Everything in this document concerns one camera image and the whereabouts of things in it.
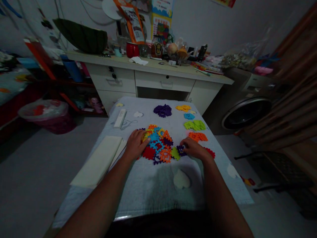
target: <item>gray floor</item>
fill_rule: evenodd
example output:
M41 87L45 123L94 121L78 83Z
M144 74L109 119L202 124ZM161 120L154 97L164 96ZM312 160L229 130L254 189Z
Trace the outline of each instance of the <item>gray floor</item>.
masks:
M0 146L0 161L5 157L0 164L1 237L44 235L106 121L86 117L70 133L53 135L39 130L21 144L29 132L20 132ZM216 138L239 174L258 183L248 162L233 160L250 153L244 143L232 135ZM247 188L255 204L240 208L255 237L317 237L317 223L303 219L288 194L255 194Z

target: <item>trash bin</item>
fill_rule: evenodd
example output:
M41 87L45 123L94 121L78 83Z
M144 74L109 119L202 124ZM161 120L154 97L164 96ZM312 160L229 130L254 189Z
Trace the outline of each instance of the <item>trash bin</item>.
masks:
M38 100L20 108L18 115L54 134L65 134L76 127L68 104L59 100Z

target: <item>washing machine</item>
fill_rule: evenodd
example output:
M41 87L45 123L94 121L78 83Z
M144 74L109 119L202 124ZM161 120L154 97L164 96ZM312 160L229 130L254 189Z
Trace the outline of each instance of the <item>washing machine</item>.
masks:
M234 80L223 85L203 115L214 135L233 134L267 115L276 96L277 80L232 68L225 76Z

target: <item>red mug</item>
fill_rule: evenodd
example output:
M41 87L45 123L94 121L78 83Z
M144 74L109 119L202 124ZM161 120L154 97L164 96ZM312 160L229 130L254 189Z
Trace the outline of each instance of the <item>red mug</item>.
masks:
M129 58L140 56L139 45L131 42L126 43L126 55Z

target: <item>bottle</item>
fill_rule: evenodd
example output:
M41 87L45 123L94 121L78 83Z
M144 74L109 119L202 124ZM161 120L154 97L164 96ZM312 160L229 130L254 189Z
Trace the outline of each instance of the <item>bottle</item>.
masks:
M162 58L163 54L163 41L158 35L153 36L151 45L151 56L153 58Z

